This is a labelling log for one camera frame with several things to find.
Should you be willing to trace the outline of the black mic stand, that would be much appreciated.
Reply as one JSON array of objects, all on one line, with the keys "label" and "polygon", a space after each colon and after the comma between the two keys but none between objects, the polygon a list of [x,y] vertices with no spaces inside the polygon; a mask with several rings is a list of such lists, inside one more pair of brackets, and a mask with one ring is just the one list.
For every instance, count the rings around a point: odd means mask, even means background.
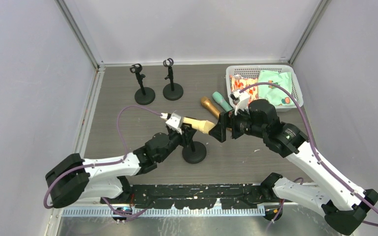
[{"label": "black mic stand", "polygon": [[134,99],[139,105],[148,105],[152,103],[156,97],[155,91],[150,87],[145,87],[143,85],[143,79],[146,77],[144,74],[141,74],[142,65],[139,63],[133,64],[130,67],[130,72],[135,74],[140,89],[134,94]]},{"label": "black mic stand", "polygon": [[190,145],[182,145],[182,157],[190,164],[197,164],[206,158],[207,150],[204,144],[192,141]]},{"label": "black mic stand", "polygon": [[178,100],[184,94],[183,87],[180,84],[174,83],[173,64],[174,60],[172,58],[163,61],[163,66],[167,67],[168,70],[168,74],[164,79],[169,80],[170,83],[163,88],[162,93],[163,96],[170,101]]}]

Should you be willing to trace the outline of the white plastic basket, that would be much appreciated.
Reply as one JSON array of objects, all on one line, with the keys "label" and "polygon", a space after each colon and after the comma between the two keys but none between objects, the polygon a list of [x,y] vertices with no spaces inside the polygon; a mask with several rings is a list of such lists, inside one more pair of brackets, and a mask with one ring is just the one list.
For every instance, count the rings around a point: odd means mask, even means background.
[{"label": "white plastic basket", "polygon": [[[230,97],[232,93],[229,76],[235,76],[237,74],[246,78],[258,78],[258,82],[268,82],[279,85],[294,97],[299,106],[303,106],[302,92],[293,68],[288,65],[271,64],[232,65],[226,69],[227,97],[232,107],[235,107],[235,103]],[[292,100],[283,91],[271,85],[258,86],[258,96],[259,98],[268,100],[276,107],[278,112],[286,112],[296,108]]]}]

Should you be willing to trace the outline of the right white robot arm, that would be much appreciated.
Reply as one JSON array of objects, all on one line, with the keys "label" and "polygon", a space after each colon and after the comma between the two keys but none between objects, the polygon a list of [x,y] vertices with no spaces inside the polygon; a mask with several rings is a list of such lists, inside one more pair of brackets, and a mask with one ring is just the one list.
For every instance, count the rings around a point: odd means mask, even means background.
[{"label": "right white robot arm", "polygon": [[224,142],[228,128],[233,139],[242,135],[261,138],[271,151],[305,172],[318,189],[302,186],[277,173],[271,173],[261,186],[277,198],[318,213],[343,235],[352,234],[378,201],[375,190],[363,189],[341,174],[297,126],[280,121],[276,108],[266,100],[253,101],[245,111],[221,113],[209,135]]}]

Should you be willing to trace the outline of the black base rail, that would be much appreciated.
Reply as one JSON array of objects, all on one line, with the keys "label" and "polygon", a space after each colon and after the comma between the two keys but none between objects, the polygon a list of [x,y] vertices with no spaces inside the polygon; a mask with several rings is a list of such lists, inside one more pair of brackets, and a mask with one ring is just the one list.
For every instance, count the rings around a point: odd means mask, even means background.
[{"label": "black base rail", "polygon": [[131,204],[137,208],[211,209],[220,202],[223,209],[252,209],[280,199],[270,190],[254,184],[135,184],[126,187],[110,204]]}]

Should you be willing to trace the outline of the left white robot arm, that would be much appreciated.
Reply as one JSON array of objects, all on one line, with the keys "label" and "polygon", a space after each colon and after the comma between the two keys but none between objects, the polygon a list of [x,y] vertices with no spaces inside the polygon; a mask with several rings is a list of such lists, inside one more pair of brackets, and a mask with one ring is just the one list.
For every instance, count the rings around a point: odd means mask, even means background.
[{"label": "left white robot arm", "polygon": [[142,147],[116,157],[86,159],[72,153],[45,175],[44,207],[63,208],[87,198],[120,199],[129,192],[127,176],[156,169],[178,146],[192,141],[195,133],[188,126],[182,133],[168,129],[156,133]]}]

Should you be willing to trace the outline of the beige microphone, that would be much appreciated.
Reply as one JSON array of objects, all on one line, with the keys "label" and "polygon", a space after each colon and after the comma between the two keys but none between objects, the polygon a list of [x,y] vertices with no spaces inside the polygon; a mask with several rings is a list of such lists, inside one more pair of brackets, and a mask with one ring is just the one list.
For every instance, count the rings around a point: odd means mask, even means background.
[{"label": "beige microphone", "polygon": [[190,126],[191,128],[200,131],[203,134],[209,134],[209,132],[215,127],[215,123],[209,120],[198,120],[194,118],[183,118],[183,124]]}]

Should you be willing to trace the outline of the mint green microphone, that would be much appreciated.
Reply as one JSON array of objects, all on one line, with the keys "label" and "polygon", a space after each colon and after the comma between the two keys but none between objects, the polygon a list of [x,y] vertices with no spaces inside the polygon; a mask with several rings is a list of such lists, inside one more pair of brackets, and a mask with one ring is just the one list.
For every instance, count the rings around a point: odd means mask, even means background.
[{"label": "mint green microphone", "polygon": [[214,99],[214,101],[220,105],[226,112],[228,111],[231,111],[232,110],[232,107],[229,105],[229,103],[225,100],[225,98],[223,97],[223,95],[221,93],[219,93],[218,91],[215,91],[213,94],[212,94],[212,97]]}]

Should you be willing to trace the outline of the gold microphone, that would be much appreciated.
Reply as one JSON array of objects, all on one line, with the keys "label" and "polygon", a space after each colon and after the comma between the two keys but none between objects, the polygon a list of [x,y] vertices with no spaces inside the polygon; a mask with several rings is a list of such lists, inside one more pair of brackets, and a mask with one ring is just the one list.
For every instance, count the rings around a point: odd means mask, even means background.
[{"label": "gold microphone", "polygon": [[[204,96],[200,99],[201,106],[208,110],[216,119],[217,121],[221,121],[220,114],[221,111],[213,104],[211,99],[208,97]],[[226,129],[228,131],[232,131],[232,126],[231,126],[231,119],[228,117],[226,121]]]}]

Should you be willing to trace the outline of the orange patterned cloth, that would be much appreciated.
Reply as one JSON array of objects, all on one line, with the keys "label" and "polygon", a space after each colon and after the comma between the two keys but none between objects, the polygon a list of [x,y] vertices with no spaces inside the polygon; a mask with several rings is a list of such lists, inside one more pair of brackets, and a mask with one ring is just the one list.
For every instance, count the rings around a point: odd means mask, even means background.
[{"label": "orange patterned cloth", "polygon": [[[238,89],[244,89],[249,85],[255,84],[258,82],[258,78],[246,78],[242,77],[241,75],[230,75],[229,76],[231,81],[231,93],[238,90]],[[258,86],[249,88],[246,90],[246,92],[249,94],[249,102],[252,102],[254,100],[258,100]]]}]

